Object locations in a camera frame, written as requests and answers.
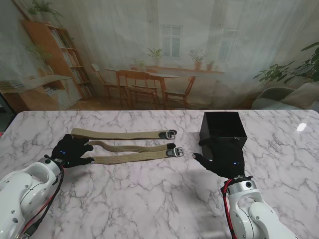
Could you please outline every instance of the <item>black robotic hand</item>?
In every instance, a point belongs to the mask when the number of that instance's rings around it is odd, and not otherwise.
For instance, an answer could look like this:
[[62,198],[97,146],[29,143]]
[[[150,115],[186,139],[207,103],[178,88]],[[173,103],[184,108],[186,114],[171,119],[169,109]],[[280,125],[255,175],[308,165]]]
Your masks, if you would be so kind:
[[88,141],[66,134],[53,149],[50,159],[61,159],[65,168],[89,164],[94,161],[93,158],[81,158],[87,151],[93,150],[93,146],[85,145]]
[[199,153],[193,154],[193,157],[204,168],[228,179],[233,179],[239,175],[245,176],[244,155],[237,139],[210,138],[201,140],[199,145],[206,145],[213,154],[212,161]]

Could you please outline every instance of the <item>belt buckle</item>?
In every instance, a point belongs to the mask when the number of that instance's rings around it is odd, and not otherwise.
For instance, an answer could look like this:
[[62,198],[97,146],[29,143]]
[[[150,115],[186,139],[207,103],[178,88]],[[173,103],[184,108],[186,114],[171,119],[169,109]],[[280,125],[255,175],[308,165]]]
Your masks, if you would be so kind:
[[182,157],[184,156],[184,150],[182,147],[174,148],[174,155],[175,157]]
[[166,131],[166,138],[167,139],[175,139],[175,132],[173,130]]

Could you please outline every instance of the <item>gray armchair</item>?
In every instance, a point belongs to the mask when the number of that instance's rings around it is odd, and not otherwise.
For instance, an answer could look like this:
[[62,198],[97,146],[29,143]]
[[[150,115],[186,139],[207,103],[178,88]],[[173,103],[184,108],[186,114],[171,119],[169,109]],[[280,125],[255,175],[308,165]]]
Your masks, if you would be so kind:
[[298,89],[273,87],[264,90],[252,104],[252,110],[310,109],[319,98],[319,85],[305,83]]

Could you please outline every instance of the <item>potted plant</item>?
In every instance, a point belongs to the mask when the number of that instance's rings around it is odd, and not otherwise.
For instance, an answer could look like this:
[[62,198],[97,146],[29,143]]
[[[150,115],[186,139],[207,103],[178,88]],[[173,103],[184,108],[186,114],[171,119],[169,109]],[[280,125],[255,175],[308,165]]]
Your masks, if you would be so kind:
[[43,65],[44,71],[47,75],[54,75],[52,68],[46,63],[47,59],[50,59],[52,55],[46,52],[42,46],[34,45],[31,42],[24,44],[25,49],[32,53]]
[[213,64],[215,64],[215,61],[213,60],[207,64],[207,71],[211,71],[213,69]]
[[162,49],[158,49],[155,50],[154,48],[151,50],[148,48],[148,50],[150,51],[150,53],[148,54],[148,56],[153,58],[154,61],[154,65],[158,66],[160,64],[160,58],[162,57],[161,51]]
[[261,73],[255,76],[253,79],[259,79],[264,85],[267,85],[272,81],[284,80],[284,84],[288,83],[295,77],[304,77],[307,81],[318,82],[319,81],[319,41],[315,42],[301,51],[309,50],[313,47],[317,47],[314,54],[311,55],[306,61],[294,69],[290,68],[290,65],[295,61],[290,62],[287,65],[280,66],[274,64],[269,69],[260,71]]
[[146,71],[145,69],[145,62],[143,60],[140,60],[139,58],[135,57],[134,59],[134,63],[139,66],[139,70],[140,71]]
[[32,16],[33,21],[42,22],[42,17],[35,7],[29,7],[28,13]]
[[48,22],[49,24],[54,25],[55,18],[57,18],[57,16],[62,16],[60,13],[50,7],[50,5],[52,4],[51,1],[45,2],[44,0],[33,0],[32,3],[35,9],[41,13],[43,20]]
[[190,50],[188,55],[195,62],[195,70],[200,70],[202,61],[207,57],[207,53],[204,49]]

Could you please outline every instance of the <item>wire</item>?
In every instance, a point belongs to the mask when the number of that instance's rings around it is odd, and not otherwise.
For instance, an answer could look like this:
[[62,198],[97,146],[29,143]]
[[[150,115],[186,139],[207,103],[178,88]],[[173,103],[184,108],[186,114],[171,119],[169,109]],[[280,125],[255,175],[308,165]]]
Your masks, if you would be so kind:
[[49,211],[54,198],[56,197],[56,195],[58,194],[58,192],[60,191],[62,182],[63,182],[63,178],[64,178],[64,169],[63,167],[59,164],[56,163],[56,165],[59,167],[59,169],[61,170],[61,178],[60,178],[60,182],[54,192],[54,194],[52,195],[52,197],[50,198],[50,200],[47,203],[47,207],[44,211],[44,213],[42,214],[42,216],[34,223],[32,224],[25,232],[24,234],[27,234],[29,237],[33,235],[33,233],[37,230],[37,228],[39,227],[40,223],[43,221],[43,218],[45,217],[45,215],[47,214],[47,212]]
[[233,181],[232,179],[229,179],[229,180],[225,183],[224,190],[223,190],[222,194],[223,194],[223,200],[224,200],[224,207],[225,207],[226,219],[227,219],[227,222],[228,222],[228,225],[229,225],[230,233],[232,234],[232,237],[233,237],[234,239],[237,239],[237,237],[236,237],[236,235],[235,235],[235,232],[234,232],[233,225],[232,225],[232,223],[231,223],[231,218],[230,218],[230,214],[229,214],[229,211],[228,211],[228,205],[227,205],[227,200],[226,200],[227,188],[228,188],[228,185],[229,185],[232,181]]
[[30,221],[24,226],[22,232],[25,231],[25,229],[28,228],[29,224],[43,211],[43,209],[49,204],[49,202],[52,200],[52,197],[43,205],[43,207],[39,210],[39,212],[33,217],[30,219]]

